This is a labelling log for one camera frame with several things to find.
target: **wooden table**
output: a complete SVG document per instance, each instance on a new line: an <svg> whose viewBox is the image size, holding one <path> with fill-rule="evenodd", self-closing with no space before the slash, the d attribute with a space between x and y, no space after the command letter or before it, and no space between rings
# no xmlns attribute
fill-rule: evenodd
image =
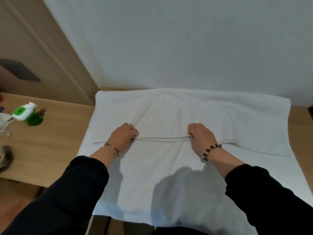
<svg viewBox="0 0 313 235"><path fill-rule="evenodd" d="M11 137L0 135L0 144L13 149L14 161L0 177L49 187L77 155L94 107L27 96L1 93L4 113L11 114L28 102L48 107L39 126L14 121L7 129Z"/></svg>
<svg viewBox="0 0 313 235"><path fill-rule="evenodd" d="M8 127L11 137L0 136L1 144L10 145L15 156L11 167L0 177L50 186L77 155L94 107L13 94L2 93L2 96L0 105L6 113L28 102L36 103L38 109L46 106L48 110L41 125L28 126L15 121ZM292 150L313 191L313 121L306 108L291 108L288 130Z"/></svg>

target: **person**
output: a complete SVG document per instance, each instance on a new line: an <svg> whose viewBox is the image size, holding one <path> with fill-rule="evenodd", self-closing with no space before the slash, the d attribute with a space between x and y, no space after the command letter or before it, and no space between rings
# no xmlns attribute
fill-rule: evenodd
<svg viewBox="0 0 313 235"><path fill-rule="evenodd" d="M107 143L124 152L136 134L133 125L124 123L112 132ZM202 124L190 124L188 134L198 155L217 144L214 134ZM107 169L117 156L116 150L106 145L90 157L74 158L62 176L23 209L2 234L84 234L108 182ZM212 149L207 159L225 178L225 194L246 213L259 234L302 234L312 230L313 208L266 169L245 164L223 148Z"/></svg>

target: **black sleeve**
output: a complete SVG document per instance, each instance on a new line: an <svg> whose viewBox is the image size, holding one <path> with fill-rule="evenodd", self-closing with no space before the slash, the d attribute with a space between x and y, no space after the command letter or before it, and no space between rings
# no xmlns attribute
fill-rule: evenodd
<svg viewBox="0 0 313 235"><path fill-rule="evenodd" d="M74 158L63 175L23 209L2 235L85 234L108 179L102 162L86 156Z"/></svg>
<svg viewBox="0 0 313 235"><path fill-rule="evenodd" d="M229 172L225 181L225 194L246 213L259 234L312 231L313 208L284 188L266 169L244 164Z"/></svg>

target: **bracelet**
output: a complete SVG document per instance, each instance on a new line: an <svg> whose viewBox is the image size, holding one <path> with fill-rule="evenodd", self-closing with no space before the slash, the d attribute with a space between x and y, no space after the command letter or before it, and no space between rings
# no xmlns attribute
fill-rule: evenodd
<svg viewBox="0 0 313 235"><path fill-rule="evenodd" d="M105 143L104 146L109 146L109 147L113 148L117 152L117 154L119 154L119 156L120 156L120 151L117 150L117 148L113 147L112 145L110 145L108 143Z"/></svg>
<svg viewBox="0 0 313 235"><path fill-rule="evenodd" d="M203 154L203 160L208 161L208 159L207 159L208 153L209 153L212 149L221 148L221 147L222 147L221 144L214 144L214 145L210 146L210 148L207 149L206 152Z"/></svg>

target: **white wall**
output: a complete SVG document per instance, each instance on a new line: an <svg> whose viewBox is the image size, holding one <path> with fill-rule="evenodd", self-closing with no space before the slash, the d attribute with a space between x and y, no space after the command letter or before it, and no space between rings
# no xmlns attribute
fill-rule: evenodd
<svg viewBox="0 0 313 235"><path fill-rule="evenodd" d="M313 104L313 0L44 0L98 86Z"/></svg>

